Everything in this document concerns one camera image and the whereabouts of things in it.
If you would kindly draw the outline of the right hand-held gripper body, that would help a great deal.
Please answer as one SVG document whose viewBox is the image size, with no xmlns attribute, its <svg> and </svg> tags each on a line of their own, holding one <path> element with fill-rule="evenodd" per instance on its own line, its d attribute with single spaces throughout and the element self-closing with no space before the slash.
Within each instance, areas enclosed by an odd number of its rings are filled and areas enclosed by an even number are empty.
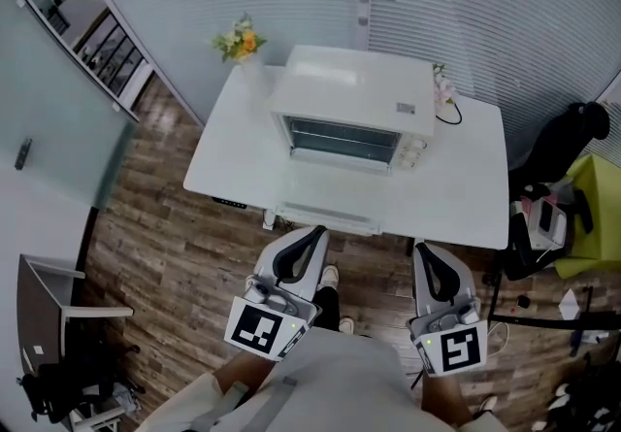
<svg viewBox="0 0 621 432">
<path fill-rule="evenodd" d="M 475 300 L 415 317 L 408 329 L 430 377 L 454 375 L 486 363 L 488 323 L 480 318 Z"/>
</svg>

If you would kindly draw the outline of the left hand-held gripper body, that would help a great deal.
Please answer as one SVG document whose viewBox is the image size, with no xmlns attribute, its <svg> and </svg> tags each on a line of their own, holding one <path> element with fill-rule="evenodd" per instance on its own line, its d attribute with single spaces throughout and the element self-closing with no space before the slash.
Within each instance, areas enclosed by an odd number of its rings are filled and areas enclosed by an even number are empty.
<svg viewBox="0 0 621 432">
<path fill-rule="evenodd" d="M 266 359 L 281 361 L 321 313 L 312 302 L 315 292 L 316 285 L 309 282 L 248 277 L 244 295 L 234 298 L 224 340 Z"/>
</svg>

